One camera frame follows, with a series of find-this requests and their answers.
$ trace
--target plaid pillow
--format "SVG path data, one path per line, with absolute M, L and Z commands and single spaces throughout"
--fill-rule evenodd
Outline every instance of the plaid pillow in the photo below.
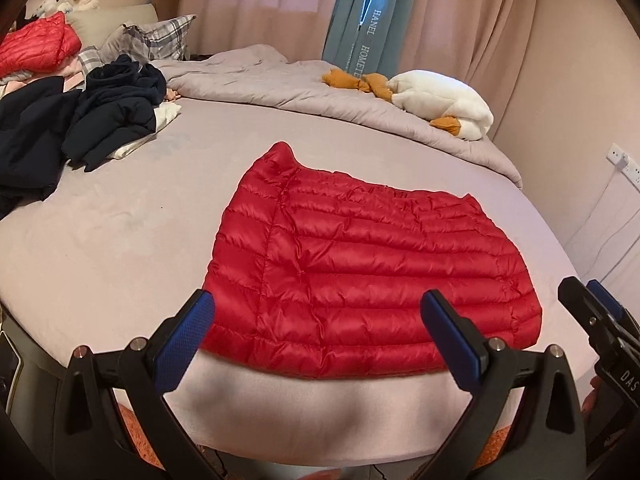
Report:
M 85 78 L 91 70 L 104 65 L 100 58 L 100 51 L 94 46 L 88 46 L 78 52 L 78 59 L 82 65 L 82 73 Z
M 183 60 L 187 31 L 195 18 L 195 14 L 189 14 L 165 22 L 131 25 L 125 28 L 124 36 L 129 36 L 132 50 L 144 52 L 149 61 Z

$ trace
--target beige pillow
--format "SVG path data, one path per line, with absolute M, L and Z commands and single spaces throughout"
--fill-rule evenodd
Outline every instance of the beige pillow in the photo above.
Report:
M 113 9 L 76 10 L 66 16 L 66 22 L 74 28 L 83 48 L 88 46 L 100 48 L 109 35 L 123 23 L 145 25 L 145 23 L 157 21 L 158 15 L 151 4 Z

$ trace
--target pillow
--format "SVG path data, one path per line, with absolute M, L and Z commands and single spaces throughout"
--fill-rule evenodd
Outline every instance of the pillow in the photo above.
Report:
M 100 57 L 109 63 L 120 54 L 148 63 L 155 59 L 183 60 L 187 31 L 195 15 L 179 16 L 149 25 L 120 26 L 107 38 L 100 49 Z
M 109 35 L 121 24 L 155 23 L 158 21 L 156 9 L 151 4 L 113 9 L 75 10 L 66 16 L 82 46 L 101 47 Z
M 94 46 L 88 46 L 78 52 L 78 61 L 82 66 L 82 74 L 84 74 L 84 77 L 94 68 L 104 65 L 100 58 L 100 51 Z

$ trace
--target red jacket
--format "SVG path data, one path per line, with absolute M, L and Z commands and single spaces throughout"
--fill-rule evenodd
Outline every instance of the red jacket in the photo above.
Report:
M 420 320 L 430 288 L 514 348 L 542 323 L 520 253 L 471 195 L 310 170 L 284 142 L 240 181 L 204 288 L 216 302 L 204 349 L 310 378 L 444 368 Z
M 80 47 L 80 38 L 66 24 L 65 15 L 56 12 L 6 35 L 0 44 L 0 77 L 17 70 L 55 72 Z

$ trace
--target bed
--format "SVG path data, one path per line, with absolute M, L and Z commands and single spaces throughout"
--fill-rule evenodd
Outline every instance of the bed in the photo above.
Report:
M 188 85 L 176 88 L 189 94 Z M 240 100 L 232 83 L 221 88 L 228 92 L 222 100 Z M 403 138 L 411 137 L 404 130 L 392 135 L 276 101 L 272 106 L 284 109 L 183 98 L 181 115 L 132 155 L 91 173 L 65 168 L 50 198 L 0 222 L 0 300 L 12 316 L 63 365 L 79 344 L 107 351 L 150 335 L 202 285 L 222 211 L 244 172 L 284 140 L 310 168 L 473 195 L 529 268 L 543 307 L 534 348 L 559 344 L 574 376 L 587 372 L 594 362 L 587 338 L 556 299 L 574 268 L 518 188 L 517 170 L 490 141 L 470 147 L 446 134 L 416 142 Z M 302 102 L 310 102 L 308 94 Z M 309 381 L 200 351 L 166 399 L 205 446 L 279 463 L 347 466 L 435 452 L 469 397 L 447 373 Z M 500 427 L 513 419 L 517 400 Z

